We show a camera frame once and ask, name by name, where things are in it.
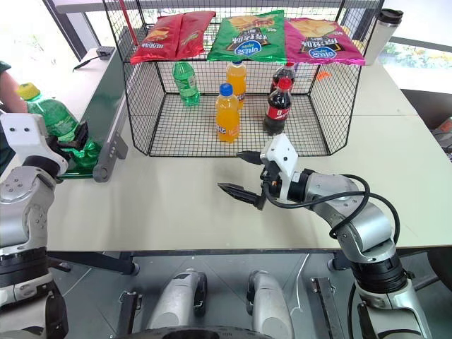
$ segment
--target pink chip bag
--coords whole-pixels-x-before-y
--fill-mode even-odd
[[[358,48],[335,21],[309,18],[286,20],[285,51],[288,62],[365,64]]]

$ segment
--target black lid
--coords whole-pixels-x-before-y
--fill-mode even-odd
[[[383,8],[379,14],[379,20],[384,23],[401,23],[402,22],[402,11],[396,11],[394,9]]]

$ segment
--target green chip bag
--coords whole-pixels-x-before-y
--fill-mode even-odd
[[[285,62],[284,11],[224,18],[207,60]]]

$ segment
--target white table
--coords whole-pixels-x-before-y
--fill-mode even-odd
[[[79,100],[65,103],[77,115],[96,67],[102,64],[75,75],[86,85]],[[56,188],[49,250],[338,248],[313,212],[270,203],[258,211],[217,187],[232,182],[259,192],[261,167],[237,158],[146,157],[133,148],[128,124],[122,136],[129,154],[108,183],[66,180]],[[365,178],[399,212],[399,247],[452,244],[452,164],[380,64],[362,70],[348,145],[329,157],[300,158],[298,168]]]

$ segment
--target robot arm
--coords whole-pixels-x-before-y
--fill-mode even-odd
[[[0,186],[0,332],[2,338],[63,338],[66,307],[47,266],[47,211],[68,155],[37,114],[0,116],[23,165]],[[78,129],[84,144],[87,130]]]
[[[362,300],[358,312],[364,338],[432,337],[396,253],[398,216],[386,199],[371,194],[365,182],[366,190],[358,191],[357,185],[343,175],[308,169],[296,172],[298,154],[285,134],[269,141],[260,154],[245,151],[238,156],[265,166],[262,194],[258,196],[234,184],[218,184],[221,189],[258,209],[267,199],[281,208],[310,208],[332,227],[331,236],[351,261]],[[397,226],[394,236],[389,219],[367,201],[369,197],[380,198],[391,207]]]

